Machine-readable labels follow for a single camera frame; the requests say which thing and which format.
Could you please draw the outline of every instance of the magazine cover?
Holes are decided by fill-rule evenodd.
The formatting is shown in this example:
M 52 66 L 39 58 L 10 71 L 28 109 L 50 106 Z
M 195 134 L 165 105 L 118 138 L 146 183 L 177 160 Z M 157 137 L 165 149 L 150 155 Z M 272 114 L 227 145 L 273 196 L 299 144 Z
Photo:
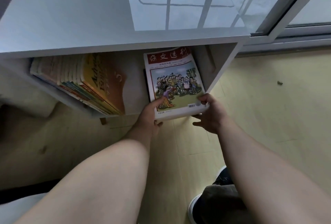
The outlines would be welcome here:
M 166 98 L 155 109 L 156 119 L 184 117 L 206 109 L 197 99 L 205 89 L 188 47 L 145 53 L 144 61 L 151 101 Z

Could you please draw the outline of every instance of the cartoon illustration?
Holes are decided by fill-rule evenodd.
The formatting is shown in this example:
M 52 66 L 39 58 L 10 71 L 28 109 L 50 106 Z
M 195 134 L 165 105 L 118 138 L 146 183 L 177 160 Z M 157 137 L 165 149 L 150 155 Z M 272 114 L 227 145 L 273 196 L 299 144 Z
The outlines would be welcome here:
M 166 99 L 157 110 L 169 110 L 187 107 L 196 103 L 196 97 L 202 95 L 201 80 L 197 80 L 196 68 L 192 62 L 173 67 L 151 70 L 155 98 Z

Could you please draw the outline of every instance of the cabinet top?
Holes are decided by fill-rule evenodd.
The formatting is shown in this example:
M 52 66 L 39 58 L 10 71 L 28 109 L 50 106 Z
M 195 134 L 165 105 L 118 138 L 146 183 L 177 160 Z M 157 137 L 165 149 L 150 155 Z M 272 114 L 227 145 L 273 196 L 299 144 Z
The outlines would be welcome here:
M 231 0 L 12 0 L 0 57 L 240 42 L 250 34 Z

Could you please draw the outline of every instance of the hand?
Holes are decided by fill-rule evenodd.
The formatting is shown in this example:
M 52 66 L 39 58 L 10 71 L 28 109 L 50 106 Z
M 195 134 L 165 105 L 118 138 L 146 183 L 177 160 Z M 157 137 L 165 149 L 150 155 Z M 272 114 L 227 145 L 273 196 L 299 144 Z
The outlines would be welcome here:
M 137 122 L 134 126 L 141 127 L 147 131 L 151 131 L 152 136 L 155 136 L 159 132 L 159 128 L 162 126 L 163 122 L 156 123 L 155 121 L 155 111 L 154 109 L 161 105 L 165 97 L 161 96 L 160 98 L 152 101 L 145 106 L 143 111 L 140 113 Z
M 210 133 L 217 134 L 217 131 L 221 128 L 222 119 L 227 117 L 225 108 L 208 93 L 198 97 L 198 99 L 202 104 L 209 103 L 209 108 L 202 114 L 192 116 L 201 120 L 200 122 L 193 122 L 193 125 L 200 126 Z

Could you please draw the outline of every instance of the orange book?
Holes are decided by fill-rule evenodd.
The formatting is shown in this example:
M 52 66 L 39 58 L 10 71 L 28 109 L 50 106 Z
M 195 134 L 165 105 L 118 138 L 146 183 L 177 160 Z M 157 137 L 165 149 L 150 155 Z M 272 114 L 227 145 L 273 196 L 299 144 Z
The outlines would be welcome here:
M 114 109 L 114 114 L 124 115 L 123 87 L 126 75 L 114 67 L 109 54 L 84 55 L 81 81 L 108 103 Z

